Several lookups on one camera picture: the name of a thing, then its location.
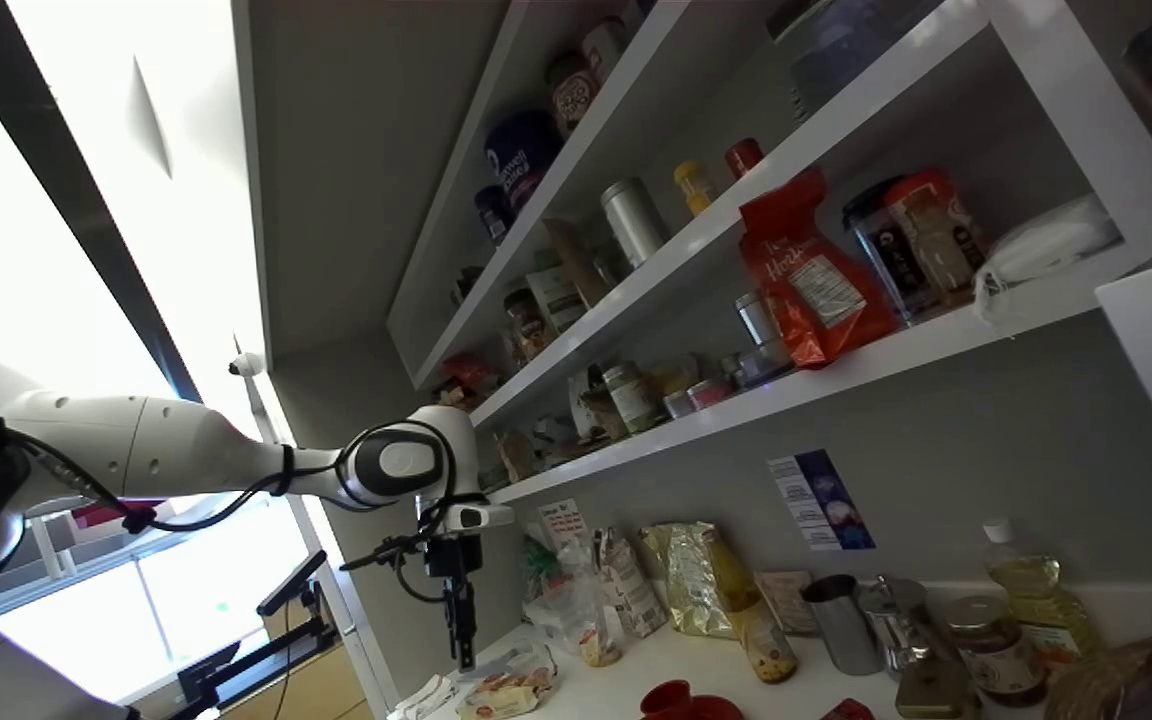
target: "cup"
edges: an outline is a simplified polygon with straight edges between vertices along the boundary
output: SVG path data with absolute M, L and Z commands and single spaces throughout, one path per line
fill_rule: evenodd
M 856 576 L 818 576 L 803 589 L 803 604 L 818 630 L 829 660 L 842 676 L 871 676 L 885 668 L 885 647 L 856 604 Z

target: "red package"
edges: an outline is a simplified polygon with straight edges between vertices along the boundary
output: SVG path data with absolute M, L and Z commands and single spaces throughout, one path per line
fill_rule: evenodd
M 824 177 L 812 170 L 740 208 L 744 269 L 801 370 L 824 370 L 901 328 L 871 269 L 818 235 L 818 200 Z

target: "plastic bottle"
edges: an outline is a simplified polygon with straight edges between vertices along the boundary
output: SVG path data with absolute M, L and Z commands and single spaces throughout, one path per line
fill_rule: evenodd
M 1022 543 L 1010 520 L 989 520 L 989 576 L 1006 594 L 1003 611 L 1021 624 L 1052 672 L 1079 664 L 1103 647 L 1091 611 L 1058 589 L 1064 565 L 1057 551 Z

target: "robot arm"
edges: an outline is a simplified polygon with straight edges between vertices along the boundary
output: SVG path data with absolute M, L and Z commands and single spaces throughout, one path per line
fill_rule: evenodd
M 472 668 L 474 611 L 468 574 L 481 570 L 474 531 L 507 520 L 507 514 L 488 509 L 474 471 L 472 425 L 454 407 L 420 407 L 326 453 L 256 446 L 219 414 L 184 402 L 66 402 L 32 392 L 0 407 L 0 561 L 21 538 L 21 514 L 75 496 L 124 514 L 120 496 L 239 491 L 233 503 L 239 509 L 256 491 L 295 491 L 350 514 L 414 496 L 414 531 L 380 543 L 360 565 L 399 565 L 407 551 L 420 551 L 426 574 L 444 581 L 438 604 L 452 655 L 461 668 Z M 140 525 L 169 531 L 205 528 L 129 515 L 129 528 Z M 32 672 L 17 672 L 11 680 L 47 683 L 55 712 L 84 703 L 101 718 L 95 710 L 104 710 L 8 640 L 0 640 L 0 664 L 28 664 Z

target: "red object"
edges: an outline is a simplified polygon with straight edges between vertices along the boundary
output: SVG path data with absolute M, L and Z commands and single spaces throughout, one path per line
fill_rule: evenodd
M 859 260 L 816 230 L 824 177 L 812 170 L 740 208 L 740 258 L 797 370 L 824 370 L 896 333 L 896 313 Z
M 655 683 L 640 701 L 640 712 L 642 712 L 642 720 L 689 720 L 689 701 L 690 701 L 690 683 L 689 680 L 669 680 L 669 683 Z
M 818 720 L 871 720 L 871 710 L 849 696 Z
M 752 173 L 758 162 L 762 162 L 762 148 L 758 148 L 758 139 L 752 139 L 752 137 L 744 137 L 744 139 L 735 139 L 735 145 L 728 148 L 728 170 L 731 170 L 731 177 Z
M 642 720 L 744 720 L 744 712 L 725 696 L 690 696 L 689 680 L 655 683 L 640 701 Z

